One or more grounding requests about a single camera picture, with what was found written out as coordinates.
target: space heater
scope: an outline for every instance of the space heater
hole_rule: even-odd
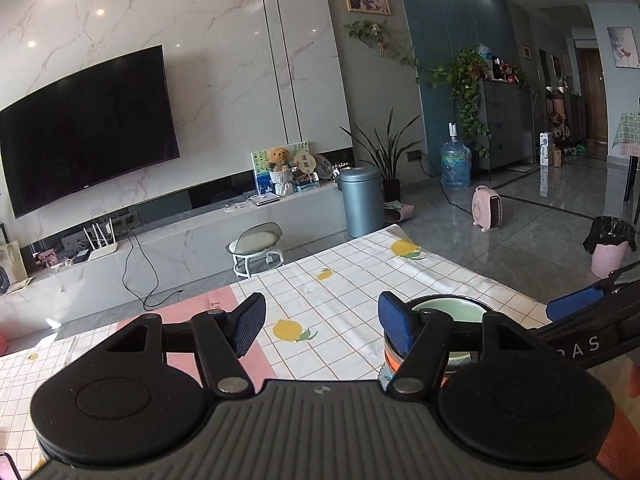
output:
[[[483,233],[502,225],[500,195],[487,186],[476,187],[471,211],[474,216],[474,225],[479,225]]]

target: table leg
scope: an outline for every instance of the table leg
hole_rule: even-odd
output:
[[[632,155],[629,157],[629,170],[626,174],[625,202],[628,202],[631,190],[636,183],[636,171],[638,171],[638,158]]]

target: black plant pot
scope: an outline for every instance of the black plant pot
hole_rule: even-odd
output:
[[[400,181],[398,179],[383,180],[382,191],[385,196],[385,202],[393,202],[393,200],[400,202]]]

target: blue wall panel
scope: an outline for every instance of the blue wall panel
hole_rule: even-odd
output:
[[[484,43],[494,56],[518,61],[507,0],[403,0],[415,55],[427,68],[449,64],[462,48]],[[440,148],[449,137],[454,108],[449,89],[420,85],[424,130],[431,161],[439,168]]]

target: green checkered tablecloth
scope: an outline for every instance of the green checkered tablecloth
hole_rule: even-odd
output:
[[[613,145],[620,145],[620,155],[640,156],[640,114],[622,114]]]

